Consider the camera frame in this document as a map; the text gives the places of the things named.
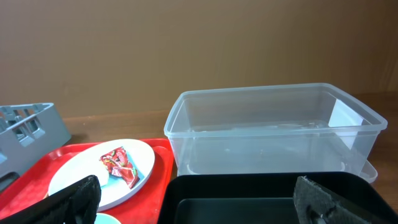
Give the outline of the grey dishwasher rack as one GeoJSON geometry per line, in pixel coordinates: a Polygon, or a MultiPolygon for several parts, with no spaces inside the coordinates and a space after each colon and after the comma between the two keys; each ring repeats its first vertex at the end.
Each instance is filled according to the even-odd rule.
{"type": "Polygon", "coordinates": [[[53,103],[1,106],[1,190],[70,139],[53,103]]]}

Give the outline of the red plastic tray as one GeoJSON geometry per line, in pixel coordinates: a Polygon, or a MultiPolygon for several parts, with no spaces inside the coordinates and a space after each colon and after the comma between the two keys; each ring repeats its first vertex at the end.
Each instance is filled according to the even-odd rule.
{"type": "MultiPolygon", "coordinates": [[[[104,213],[121,223],[156,223],[170,182],[174,164],[171,145],[166,139],[145,139],[155,153],[154,169],[149,180],[131,198],[104,213]]],[[[41,158],[27,172],[1,193],[1,218],[9,217],[41,200],[47,194],[50,180],[64,163],[96,143],[60,147],[41,158]]]]}

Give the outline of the light blue plate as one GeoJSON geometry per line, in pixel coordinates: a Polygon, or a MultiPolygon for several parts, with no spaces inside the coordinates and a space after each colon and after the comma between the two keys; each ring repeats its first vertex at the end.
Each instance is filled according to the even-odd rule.
{"type": "Polygon", "coordinates": [[[48,194],[51,196],[71,184],[89,176],[97,176],[101,186],[98,211],[113,208],[137,193],[147,182],[153,170],[155,154],[145,142],[136,139],[117,139],[90,147],[67,161],[52,177],[48,194]],[[106,170],[100,157],[113,149],[123,147],[128,159],[137,169],[140,181],[130,189],[120,177],[106,170]]]}

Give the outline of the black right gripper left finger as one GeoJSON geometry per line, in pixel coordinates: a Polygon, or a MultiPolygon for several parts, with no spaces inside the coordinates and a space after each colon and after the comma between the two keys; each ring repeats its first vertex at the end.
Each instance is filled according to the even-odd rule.
{"type": "Polygon", "coordinates": [[[89,175],[25,208],[1,224],[94,224],[101,200],[97,176],[89,175]]]}

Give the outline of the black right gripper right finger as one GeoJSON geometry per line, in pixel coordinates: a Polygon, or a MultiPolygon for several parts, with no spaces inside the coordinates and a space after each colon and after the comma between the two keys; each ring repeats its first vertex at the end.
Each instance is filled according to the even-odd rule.
{"type": "Polygon", "coordinates": [[[293,201],[300,224],[391,224],[326,187],[308,179],[297,178],[293,201]]]}

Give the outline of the light blue bowl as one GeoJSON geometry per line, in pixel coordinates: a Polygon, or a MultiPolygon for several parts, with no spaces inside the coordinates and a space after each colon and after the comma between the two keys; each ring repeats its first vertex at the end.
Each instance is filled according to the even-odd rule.
{"type": "Polygon", "coordinates": [[[111,215],[105,213],[97,213],[94,224],[121,224],[121,222],[111,215]]]}

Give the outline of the red snack wrapper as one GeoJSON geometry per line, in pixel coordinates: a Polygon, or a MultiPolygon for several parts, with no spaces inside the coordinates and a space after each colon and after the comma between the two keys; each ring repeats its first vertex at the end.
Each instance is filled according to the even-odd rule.
{"type": "Polygon", "coordinates": [[[109,174],[122,178],[127,186],[132,189],[139,181],[139,173],[128,159],[126,150],[118,147],[102,155],[99,160],[104,164],[109,174]]]}

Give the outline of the black plastic bin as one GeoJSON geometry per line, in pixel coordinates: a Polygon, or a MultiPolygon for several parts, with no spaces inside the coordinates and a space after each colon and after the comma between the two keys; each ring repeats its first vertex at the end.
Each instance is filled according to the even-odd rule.
{"type": "Polygon", "coordinates": [[[299,223],[293,194],[300,176],[397,223],[397,213],[362,178],[346,172],[183,175],[169,183],[159,223],[299,223]]]}

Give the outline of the clear plastic bin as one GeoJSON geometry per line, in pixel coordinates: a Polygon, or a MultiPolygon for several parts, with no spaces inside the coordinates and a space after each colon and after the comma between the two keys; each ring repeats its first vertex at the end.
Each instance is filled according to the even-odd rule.
{"type": "Polygon", "coordinates": [[[328,83],[186,91],[164,126],[179,175],[349,172],[387,120],[328,83]]]}

